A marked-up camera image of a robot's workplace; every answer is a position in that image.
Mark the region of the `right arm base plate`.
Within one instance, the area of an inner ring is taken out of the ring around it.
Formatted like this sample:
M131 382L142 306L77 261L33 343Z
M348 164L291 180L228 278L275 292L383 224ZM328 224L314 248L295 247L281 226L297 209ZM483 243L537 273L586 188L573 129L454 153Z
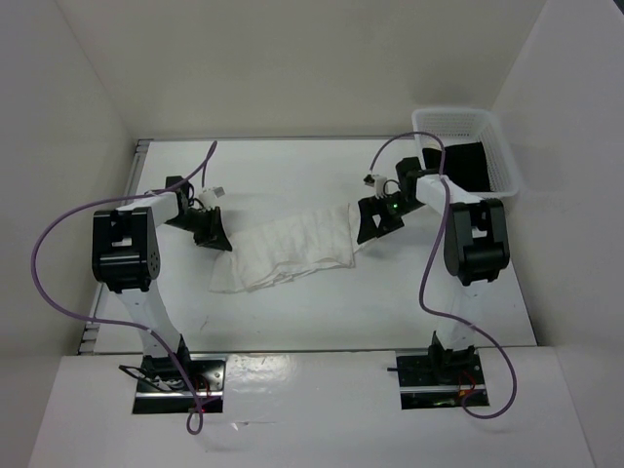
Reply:
M395 363L387 371L398 379L403 410L461 408L464 398L468 398L468 408L489 406L477 352L452 358L444 366L435 364L433 356L426 351L397 353Z

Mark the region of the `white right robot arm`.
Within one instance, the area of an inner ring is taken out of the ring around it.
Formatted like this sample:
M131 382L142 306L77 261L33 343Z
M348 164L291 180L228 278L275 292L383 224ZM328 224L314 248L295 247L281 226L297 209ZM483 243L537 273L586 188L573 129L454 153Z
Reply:
M423 207L441 215L432 252L427 259L418 291L418 302L438 319L427 350L424 371L438 384L454 383L470 369L476 351L474 335L479 298L510 261L503 204L494 198L473 195L436 170L425 170L416 157L396 165L398 190L387 191L390 180L368 174L365 185L374 194L358 202L359 245L386 236L404 226L403 216ZM451 304L438 310L425 303L425 289L435 256L454 279Z

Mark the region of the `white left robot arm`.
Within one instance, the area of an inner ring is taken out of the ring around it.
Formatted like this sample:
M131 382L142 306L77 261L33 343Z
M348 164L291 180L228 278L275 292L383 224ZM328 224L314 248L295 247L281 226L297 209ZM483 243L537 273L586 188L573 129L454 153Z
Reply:
M220 186L194 193L181 176L169 176L166 190L93 217L92 269L126 306L138 326L142 368L175 390L193 380L194 366L182 334L173 325L160 295L157 278L161 256L157 228L162 224L189 232L201 248L230 252L218 198Z

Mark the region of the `white pleated skirt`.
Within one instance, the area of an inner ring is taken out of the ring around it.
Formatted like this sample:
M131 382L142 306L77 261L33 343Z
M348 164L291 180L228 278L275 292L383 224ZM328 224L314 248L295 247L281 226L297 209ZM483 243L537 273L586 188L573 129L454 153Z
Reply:
M269 288L322 270L352 268L360 212L352 204L304 212L240 231L217 256L209 291Z

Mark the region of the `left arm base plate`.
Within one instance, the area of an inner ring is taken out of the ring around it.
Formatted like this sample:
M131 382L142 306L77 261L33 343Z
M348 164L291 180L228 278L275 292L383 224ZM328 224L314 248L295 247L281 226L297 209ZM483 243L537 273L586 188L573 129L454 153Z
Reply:
M225 358L197 354L188 364L189 380L202 402L202 412L222 413ZM140 366L120 365L118 369L136 382L133 414L188 413L195 408L192 393L179 374L157 375L147 368L146 359Z

